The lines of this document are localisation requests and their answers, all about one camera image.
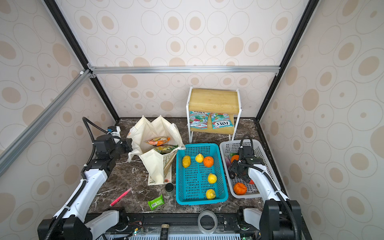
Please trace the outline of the red candy bag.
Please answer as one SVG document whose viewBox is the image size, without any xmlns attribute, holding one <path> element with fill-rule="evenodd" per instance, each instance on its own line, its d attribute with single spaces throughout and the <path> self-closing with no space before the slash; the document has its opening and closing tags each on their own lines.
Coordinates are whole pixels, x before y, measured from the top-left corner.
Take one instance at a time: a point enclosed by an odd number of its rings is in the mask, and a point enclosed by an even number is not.
<svg viewBox="0 0 384 240">
<path fill-rule="evenodd" d="M 151 145 L 151 146 L 158 147 L 158 146 L 162 146 L 162 145 L 168 143 L 170 140 L 171 140 L 170 137 L 156 137 L 156 138 L 153 138 L 151 140 L 146 141 L 146 143 Z"/>
</svg>

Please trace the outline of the green spring tea candy bag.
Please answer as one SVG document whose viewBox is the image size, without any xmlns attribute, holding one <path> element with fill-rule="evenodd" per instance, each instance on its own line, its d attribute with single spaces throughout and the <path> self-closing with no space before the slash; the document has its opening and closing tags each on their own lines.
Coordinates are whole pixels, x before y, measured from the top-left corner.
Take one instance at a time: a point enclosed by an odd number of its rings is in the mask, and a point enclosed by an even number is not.
<svg viewBox="0 0 384 240">
<path fill-rule="evenodd" d="M 161 146 L 157 146 L 154 148 L 154 150 L 161 154 L 161 155 L 165 155 L 165 154 L 169 154 L 171 153 L 173 150 L 177 149 L 179 146 L 178 145 L 161 145 Z"/>
</svg>

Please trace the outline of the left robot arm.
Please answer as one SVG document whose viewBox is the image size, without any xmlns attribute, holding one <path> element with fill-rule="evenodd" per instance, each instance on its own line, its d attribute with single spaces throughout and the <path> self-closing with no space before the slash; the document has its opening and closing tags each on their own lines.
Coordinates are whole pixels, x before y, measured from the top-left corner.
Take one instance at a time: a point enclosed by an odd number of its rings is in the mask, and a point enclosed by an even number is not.
<svg viewBox="0 0 384 240">
<path fill-rule="evenodd" d="M 120 128 L 116 126 L 109 127 L 96 138 L 91 127 L 98 130 L 100 127 L 86 117 L 82 120 L 92 141 L 90 158 L 81 170 L 82 179 L 68 201 L 51 219 L 39 224 L 40 240 L 96 240 L 111 227 L 127 227 L 126 214 L 122 210 L 107 210 L 89 222 L 86 222 L 86 216 L 117 160 L 133 150 L 132 140 L 122 140 Z"/>
</svg>

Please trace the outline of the cream canvas grocery bag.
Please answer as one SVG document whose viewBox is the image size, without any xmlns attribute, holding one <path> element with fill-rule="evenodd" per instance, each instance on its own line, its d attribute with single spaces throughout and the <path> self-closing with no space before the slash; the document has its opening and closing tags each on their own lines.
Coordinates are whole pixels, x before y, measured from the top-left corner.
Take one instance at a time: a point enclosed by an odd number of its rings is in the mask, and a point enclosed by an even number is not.
<svg viewBox="0 0 384 240">
<path fill-rule="evenodd" d="M 132 141 L 128 161 L 138 156 L 149 173 L 148 185 L 164 185 L 172 181 L 172 163 L 179 150 L 186 147 L 177 126 L 162 116 L 153 121 L 145 117 L 127 135 Z"/>
</svg>

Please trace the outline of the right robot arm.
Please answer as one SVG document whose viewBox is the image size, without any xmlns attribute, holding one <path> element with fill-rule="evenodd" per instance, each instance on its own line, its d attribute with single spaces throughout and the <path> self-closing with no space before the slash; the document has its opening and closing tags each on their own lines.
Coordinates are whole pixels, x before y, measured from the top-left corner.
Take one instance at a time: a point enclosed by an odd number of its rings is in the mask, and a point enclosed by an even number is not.
<svg viewBox="0 0 384 240">
<path fill-rule="evenodd" d="M 256 156 L 254 140 L 244 135 L 238 148 L 238 158 L 226 165 L 230 179 L 253 182 L 264 201 L 262 211 L 240 208 L 239 225 L 249 225 L 259 231 L 259 240 L 301 240 L 301 207 L 290 200 L 275 183 L 262 158 Z"/>
</svg>

